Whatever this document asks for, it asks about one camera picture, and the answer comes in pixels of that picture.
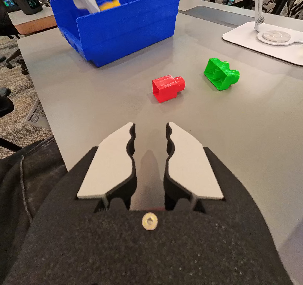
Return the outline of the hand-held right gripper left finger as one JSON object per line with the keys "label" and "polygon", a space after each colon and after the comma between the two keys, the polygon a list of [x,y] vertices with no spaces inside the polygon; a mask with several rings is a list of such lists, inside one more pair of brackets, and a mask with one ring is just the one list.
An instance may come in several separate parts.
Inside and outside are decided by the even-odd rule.
{"label": "hand-held right gripper left finger", "polygon": [[112,199],[120,198],[130,207],[137,188],[134,140],[135,124],[129,122],[99,144],[77,193],[78,199],[99,199],[108,208]]}

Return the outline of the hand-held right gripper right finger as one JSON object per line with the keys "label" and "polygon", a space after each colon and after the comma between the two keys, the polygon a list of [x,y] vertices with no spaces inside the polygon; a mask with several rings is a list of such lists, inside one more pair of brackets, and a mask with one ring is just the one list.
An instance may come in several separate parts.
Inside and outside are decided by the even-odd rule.
{"label": "hand-held right gripper right finger", "polygon": [[164,171],[165,208],[186,200],[195,209],[199,200],[221,201],[224,195],[202,144],[173,122],[166,124]]}

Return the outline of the yellow one-stud block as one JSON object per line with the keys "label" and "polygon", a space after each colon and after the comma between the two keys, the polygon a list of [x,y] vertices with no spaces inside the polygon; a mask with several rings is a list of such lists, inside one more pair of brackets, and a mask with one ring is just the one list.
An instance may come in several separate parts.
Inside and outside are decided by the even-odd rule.
{"label": "yellow one-stud block", "polygon": [[99,5],[99,9],[100,9],[100,11],[104,11],[104,10],[109,10],[109,9],[112,9],[112,8],[118,7],[118,6],[120,6],[119,0],[112,0],[112,1],[104,2],[101,5]]}

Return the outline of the blue plastic bin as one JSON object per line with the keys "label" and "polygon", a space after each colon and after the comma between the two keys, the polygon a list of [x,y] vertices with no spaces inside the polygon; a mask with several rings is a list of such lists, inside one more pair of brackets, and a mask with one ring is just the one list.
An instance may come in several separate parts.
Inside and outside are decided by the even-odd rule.
{"label": "blue plastic bin", "polygon": [[73,0],[51,0],[62,36],[86,60],[104,66],[172,37],[180,0],[119,0],[90,14]]}

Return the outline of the red one-stud block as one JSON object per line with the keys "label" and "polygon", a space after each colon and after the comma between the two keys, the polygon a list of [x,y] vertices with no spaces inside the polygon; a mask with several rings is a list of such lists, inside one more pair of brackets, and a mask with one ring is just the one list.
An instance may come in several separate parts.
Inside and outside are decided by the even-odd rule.
{"label": "red one-stud block", "polygon": [[183,91],[184,88],[185,80],[181,76],[166,75],[152,80],[153,95],[159,103],[176,98],[178,92]]}

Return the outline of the green two-stud block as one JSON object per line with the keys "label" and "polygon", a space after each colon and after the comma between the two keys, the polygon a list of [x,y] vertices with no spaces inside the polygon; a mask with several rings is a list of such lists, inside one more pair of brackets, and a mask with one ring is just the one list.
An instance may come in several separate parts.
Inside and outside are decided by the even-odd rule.
{"label": "green two-stud block", "polygon": [[227,90],[230,85],[238,82],[240,72],[230,69],[228,62],[218,58],[210,58],[204,70],[204,75],[219,91]]}

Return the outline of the grey desk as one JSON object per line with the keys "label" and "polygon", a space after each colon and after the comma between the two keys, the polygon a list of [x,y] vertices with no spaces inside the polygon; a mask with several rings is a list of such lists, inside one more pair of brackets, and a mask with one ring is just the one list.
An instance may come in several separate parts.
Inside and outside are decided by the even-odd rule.
{"label": "grey desk", "polygon": [[[241,181],[260,208],[284,266],[302,284],[302,67],[226,42],[253,12],[180,0],[173,37],[101,68],[51,29],[18,41],[49,125],[70,170],[128,122],[136,125],[138,186],[131,208],[164,207],[166,123],[193,135]],[[219,91],[204,75],[210,58],[240,78]],[[183,77],[159,103],[152,80]]]}

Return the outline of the wood-edged side table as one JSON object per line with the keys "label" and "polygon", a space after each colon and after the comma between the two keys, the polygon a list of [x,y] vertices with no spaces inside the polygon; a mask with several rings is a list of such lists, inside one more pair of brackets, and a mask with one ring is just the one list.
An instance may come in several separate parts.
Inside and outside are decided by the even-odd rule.
{"label": "wood-edged side table", "polygon": [[19,34],[23,36],[57,27],[51,7],[43,6],[42,11],[32,15],[26,15],[20,10],[8,13],[8,16]]}

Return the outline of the black office chair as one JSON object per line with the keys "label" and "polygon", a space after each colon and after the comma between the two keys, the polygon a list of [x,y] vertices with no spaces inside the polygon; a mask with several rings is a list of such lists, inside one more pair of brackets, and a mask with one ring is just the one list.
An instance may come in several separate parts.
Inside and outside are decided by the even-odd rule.
{"label": "black office chair", "polygon": [[[10,17],[8,13],[1,8],[0,13],[0,36],[1,37],[8,37],[10,39],[14,39],[16,37],[17,39],[20,39],[19,32],[15,28],[15,26],[12,24]],[[21,51],[18,48],[17,51],[15,51],[10,57],[6,58],[5,56],[0,57],[0,62],[5,62],[6,67],[8,69],[12,69],[13,65],[10,63],[13,59],[16,59],[17,57],[21,56]],[[23,59],[18,59],[16,61],[18,64],[21,65],[21,73],[23,75],[28,75],[28,69]]]}
{"label": "black office chair", "polygon": [[0,118],[6,116],[14,110],[14,104],[9,99],[11,92],[12,91],[9,88],[0,88]]}

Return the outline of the printed paper sheet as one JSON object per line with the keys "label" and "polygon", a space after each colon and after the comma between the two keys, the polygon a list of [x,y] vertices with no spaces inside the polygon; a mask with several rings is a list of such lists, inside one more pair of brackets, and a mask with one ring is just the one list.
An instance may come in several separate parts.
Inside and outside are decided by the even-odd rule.
{"label": "printed paper sheet", "polygon": [[39,98],[34,102],[24,122],[38,128],[51,129]]}

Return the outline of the person's dark clothing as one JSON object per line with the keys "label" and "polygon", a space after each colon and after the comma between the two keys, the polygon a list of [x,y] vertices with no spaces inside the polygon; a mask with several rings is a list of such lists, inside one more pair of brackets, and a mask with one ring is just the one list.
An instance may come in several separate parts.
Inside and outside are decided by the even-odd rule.
{"label": "person's dark clothing", "polygon": [[67,173],[54,136],[0,162],[0,284],[15,263],[44,199]]}

